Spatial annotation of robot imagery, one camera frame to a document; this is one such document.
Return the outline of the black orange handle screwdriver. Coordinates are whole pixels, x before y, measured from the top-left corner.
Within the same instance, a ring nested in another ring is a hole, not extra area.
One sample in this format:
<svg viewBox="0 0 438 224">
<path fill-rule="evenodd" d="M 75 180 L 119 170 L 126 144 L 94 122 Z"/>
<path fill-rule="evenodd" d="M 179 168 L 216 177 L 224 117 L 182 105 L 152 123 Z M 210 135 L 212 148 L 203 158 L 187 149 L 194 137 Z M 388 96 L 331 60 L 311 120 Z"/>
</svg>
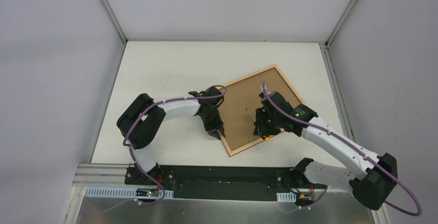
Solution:
<svg viewBox="0 0 438 224">
<path fill-rule="evenodd" d="M 247 111 L 247 113 L 249 114 L 249 116 L 252 118 L 254 125 L 256 125 L 256 118 L 252 115 L 252 113 L 248 110 L 248 108 L 245 109 Z M 269 136 L 261 136 L 261 139 L 263 141 L 269 141 L 270 137 Z"/>
</svg>

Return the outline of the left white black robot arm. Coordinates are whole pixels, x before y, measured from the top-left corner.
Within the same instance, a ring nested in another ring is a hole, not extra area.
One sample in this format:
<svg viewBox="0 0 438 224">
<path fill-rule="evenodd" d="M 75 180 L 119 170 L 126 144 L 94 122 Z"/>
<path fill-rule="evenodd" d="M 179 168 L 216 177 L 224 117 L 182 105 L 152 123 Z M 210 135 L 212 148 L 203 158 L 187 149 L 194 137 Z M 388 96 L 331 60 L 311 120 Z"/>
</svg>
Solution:
<svg viewBox="0 0 438 224">
<path fill-rule="evenodd" d="M 184 116 L 198 116 L 206 133 L 216 139 L 225 134 L 219 107 L 227 89 L 213 85 L 204 91 L 190 91 L 181 97 L 156 101 L 146 93 L 140 94 L 116 122 L 123 136 L 123 146 L 129 149 L 137 177 L 145 185 L 153 184 L 158 177 L 151 143 L 162 123 Z"/>
</svg>

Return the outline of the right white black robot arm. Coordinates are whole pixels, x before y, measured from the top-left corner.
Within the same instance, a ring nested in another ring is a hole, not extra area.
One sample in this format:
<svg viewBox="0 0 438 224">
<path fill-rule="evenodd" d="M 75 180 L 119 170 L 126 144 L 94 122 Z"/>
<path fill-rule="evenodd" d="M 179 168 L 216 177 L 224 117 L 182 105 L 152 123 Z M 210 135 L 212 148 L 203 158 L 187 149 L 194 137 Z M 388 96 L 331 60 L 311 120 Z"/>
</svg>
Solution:
<svg viewBox="0 0 438 224">
<path fill-rule="evenodd" d="M 351 193 L 371 210 L 379 210 L 393 191 L 398 176 L 397 160 L 378 155 L 345 138 L 304 104 L 292 107 L 278 92 L 259 94 L 261 108 L 256 110 L 255 135 L 262 138 L 285 131 L 302 137 L 329 153 L 342 167 L 329 166 L 303 158 L 293 168 L 293 181 L 301 188 L 323 184 Z"/>
</svg>

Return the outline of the brown wooden photo frame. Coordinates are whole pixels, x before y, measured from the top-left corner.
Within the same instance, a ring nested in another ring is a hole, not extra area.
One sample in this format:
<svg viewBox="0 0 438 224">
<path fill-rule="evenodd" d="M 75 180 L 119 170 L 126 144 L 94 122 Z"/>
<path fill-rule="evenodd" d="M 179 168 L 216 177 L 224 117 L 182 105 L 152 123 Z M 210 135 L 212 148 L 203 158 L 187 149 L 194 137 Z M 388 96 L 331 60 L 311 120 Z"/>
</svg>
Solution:
<svg viewBox="0 0 438 224">
<path fill-rule="evenodd" d="M 245 110 L 248 108 L 256 117 L 256 109 L 262 106 L 259 94 L 263 82 L 270 91 L 281 93 L 293 107 L 305 103 L 277 65 L 269 66 L 225 85 L 227 92 L 218 110 L 226 135 L 221 137 L 221 141 L 230 157 L 264 142 L 261 137 L 253 135 L 254 122 Z"/>
</svg>

